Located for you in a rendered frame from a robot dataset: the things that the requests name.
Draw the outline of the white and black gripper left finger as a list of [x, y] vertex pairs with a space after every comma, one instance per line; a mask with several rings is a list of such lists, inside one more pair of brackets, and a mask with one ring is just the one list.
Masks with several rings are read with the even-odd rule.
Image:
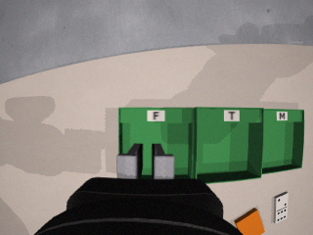
[[[138, 155], [138, 165], [137, 165]], [[134, 143], [127, 154], [116, 156], [117, 178], [141, 178], [143, 169], [143, 144]]]

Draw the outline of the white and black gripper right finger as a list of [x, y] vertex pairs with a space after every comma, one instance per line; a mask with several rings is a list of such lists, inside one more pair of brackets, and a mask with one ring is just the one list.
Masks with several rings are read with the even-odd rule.
[[161, 144], [152, 144], [152, 178], [174, 179], [174, 159], [172, 154], [164, 153]]

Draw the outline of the white domino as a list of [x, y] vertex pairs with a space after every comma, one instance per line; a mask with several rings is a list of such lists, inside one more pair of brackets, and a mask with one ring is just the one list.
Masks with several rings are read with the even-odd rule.
[[284, 192], [274, 197], [274, 223], [281, 222], [288, 217], [289, 193]]

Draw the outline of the green bin rack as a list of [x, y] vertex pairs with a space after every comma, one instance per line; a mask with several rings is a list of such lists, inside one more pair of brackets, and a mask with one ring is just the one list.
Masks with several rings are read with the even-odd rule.
[[143, 144], [141, 178], [152, 178], [152, 144], [161, 144], [175, 157], [174, 179], [257, 179], [302, 168], [304, 110], [118, 108], [118, 153], [134, 143]]

